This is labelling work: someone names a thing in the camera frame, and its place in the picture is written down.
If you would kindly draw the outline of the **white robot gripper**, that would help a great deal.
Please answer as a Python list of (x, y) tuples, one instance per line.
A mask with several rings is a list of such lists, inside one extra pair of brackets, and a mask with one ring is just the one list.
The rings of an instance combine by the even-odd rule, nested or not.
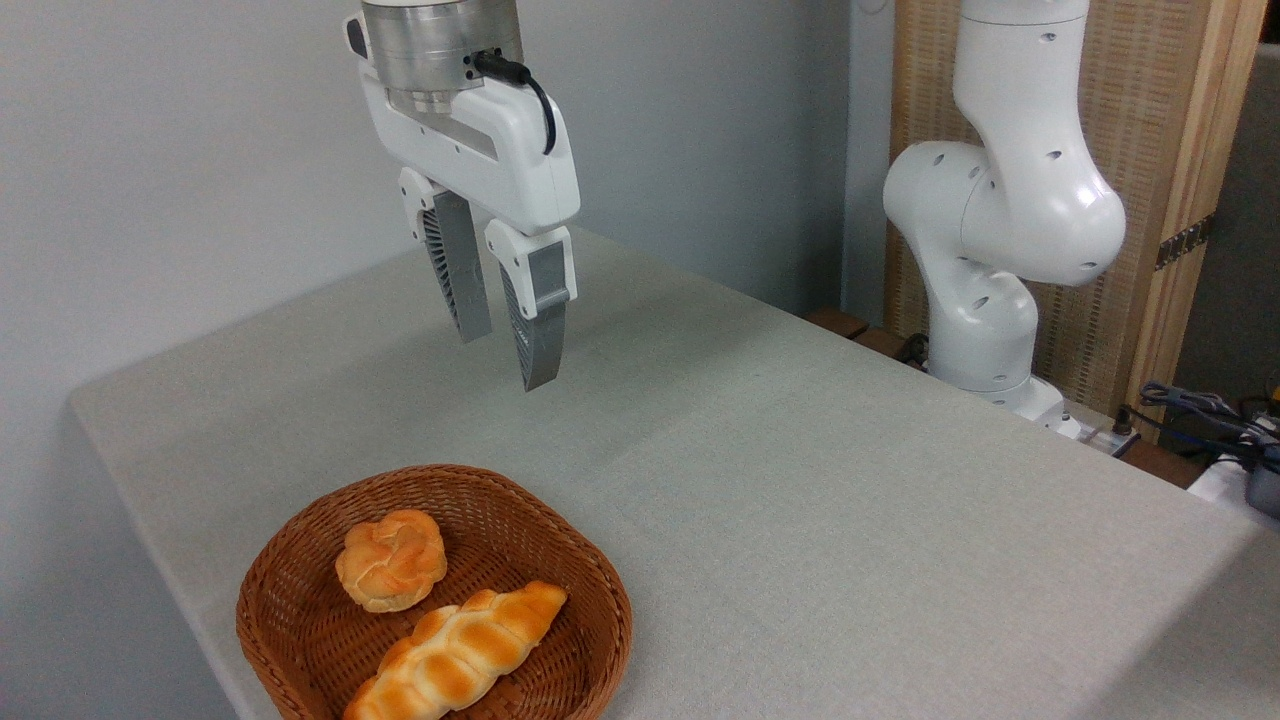
[(425, 124), (392, 105), (374, 70), (358, 74), (378, 137), (404, 167), (399, 190), (410, 231), (428, 250), (461, 340), (492, 333), (470, 201), (503, 220), (488, 223), (485, 241), (500, 265), (524, 388), (556, 379), (566, 306), (579, 296), (571, 234), (559, 227), (581, 208), (566, 131), (545, 154), (536, 95), (502, 82), (461, 91), (449, 115)]

